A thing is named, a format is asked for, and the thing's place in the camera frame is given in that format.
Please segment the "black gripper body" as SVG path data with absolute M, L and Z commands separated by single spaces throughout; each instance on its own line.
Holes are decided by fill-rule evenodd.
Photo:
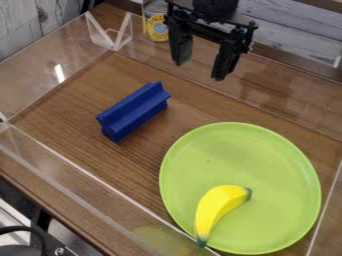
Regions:
M 250 51 L 258 24 L 238 13 L 239 0 L 165 0 L 165 21 L 176 19 L 207 40 L 227 36 L 240 44 L 240 52 Z

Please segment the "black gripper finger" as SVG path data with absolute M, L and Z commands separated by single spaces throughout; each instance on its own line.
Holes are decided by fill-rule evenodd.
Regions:
M 215 57 L 211 77 L 222 81 L 234 71 L 240 57 L 240 43 L 235 40 L 223 40 L 220 42 L 219 52 Z
M 188 24 L 176 20 L 168 19 L 168 37 L 171 58 L 177 66 L 184 64 L 192 56 L 192 33 Z

